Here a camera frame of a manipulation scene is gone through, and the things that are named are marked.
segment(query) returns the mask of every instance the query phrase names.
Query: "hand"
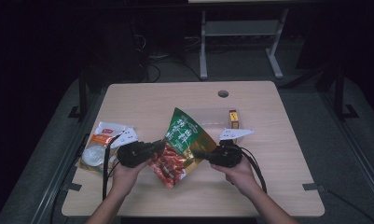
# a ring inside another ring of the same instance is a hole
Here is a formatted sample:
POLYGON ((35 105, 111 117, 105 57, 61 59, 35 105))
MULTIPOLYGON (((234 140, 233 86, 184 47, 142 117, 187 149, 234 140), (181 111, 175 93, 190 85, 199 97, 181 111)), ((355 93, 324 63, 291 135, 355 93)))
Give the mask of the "hand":
POLYGON ((114 167, 113 171, 113 185, 109 194, 115 194, 122 198, 126 197, 131 193, 134 184, 136 183, 137 176, 144 167, 149 164, 150 160, 147 160, 134 168, 122 166, 118 163, 118 159, 114 160, 114 164, 118 164, 114 167))
POLYGON ((252 189, 261 189, 254 177, 253 169, 247 158, 242 157, 239 164, 232 168, 211 165, 213 169, 226 175, 227 181, 235 185, 239 192, 244 196, 249 196, 252 189))

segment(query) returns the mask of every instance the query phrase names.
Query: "person's right hand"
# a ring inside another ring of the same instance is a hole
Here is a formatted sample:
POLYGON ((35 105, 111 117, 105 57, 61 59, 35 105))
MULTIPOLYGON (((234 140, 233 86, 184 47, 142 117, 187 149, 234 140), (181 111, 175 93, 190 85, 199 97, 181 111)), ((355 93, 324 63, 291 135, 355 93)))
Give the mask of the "person's right hand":
POLYGON ((214 164, 212 164, 211 167, 224 173, 227 181, 236 186, 239 192, 244 196, 248 196, 252 193, 252 190, 256 188, 261 189, 256 182, 250 162, 244 156, 242 157, 242 161, 232 168, 214 164))

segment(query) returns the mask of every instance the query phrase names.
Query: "wooden table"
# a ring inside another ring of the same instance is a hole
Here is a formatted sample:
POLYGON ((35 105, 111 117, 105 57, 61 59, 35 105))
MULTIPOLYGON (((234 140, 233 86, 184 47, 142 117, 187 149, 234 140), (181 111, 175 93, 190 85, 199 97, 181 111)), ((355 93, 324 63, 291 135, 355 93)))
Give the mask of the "wooden table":
MULTIPOLYGON (((237 108, 242 128, 254 129, 239 146, 255 155, 265 177, 268 194, 291 216, 319 217, 325 209, 313 183, 276 87, 269 81, 117 84, 108 88, 95 121, 134 126, 139 139, 151 142, 167 132, 175 107, 237 108), (219 91, 229 96, 221 98, 219 91)), ((218 142, 220 130, 205 129, 218 142)), ((102 178, 77 169, 62 212, 89 216, 102 200, 102 178)), ((166 189, 146 167, 118 212, 124 217, 256 217, 254 206, 203 161, 173 189, 166 189)))

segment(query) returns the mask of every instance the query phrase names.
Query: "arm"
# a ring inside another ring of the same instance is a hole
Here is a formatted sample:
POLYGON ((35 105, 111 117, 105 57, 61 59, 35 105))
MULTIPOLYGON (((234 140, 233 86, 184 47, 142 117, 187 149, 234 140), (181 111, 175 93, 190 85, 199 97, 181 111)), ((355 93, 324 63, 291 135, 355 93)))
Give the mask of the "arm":
POLYGON ((234 184, 239 192, 251 201, 268 223, 297 223, 257 184, 251 165, 245 157, 233 168, 214 164, 212 167, 225 173, 227 181, 234 184))
POLYGON ((86 223, 113 223, 120 206, 125 201, 137 180, 137 176, 149 161, 143 162, 134 168, 118 164, 114 168, 113 185, 107 197, 97 207, 86 223))

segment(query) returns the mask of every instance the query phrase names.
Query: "hole in table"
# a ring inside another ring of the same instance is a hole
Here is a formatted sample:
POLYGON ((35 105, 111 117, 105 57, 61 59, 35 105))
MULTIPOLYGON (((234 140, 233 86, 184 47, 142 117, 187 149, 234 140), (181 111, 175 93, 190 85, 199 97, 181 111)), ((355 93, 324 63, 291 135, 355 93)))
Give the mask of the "hole in table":
POLYGON ((227 92, 227 91, 219 91, 218 92, 218 96, 222 97, 222 98, 226 98, 226 97, 229 96, 229 92, 227 92))

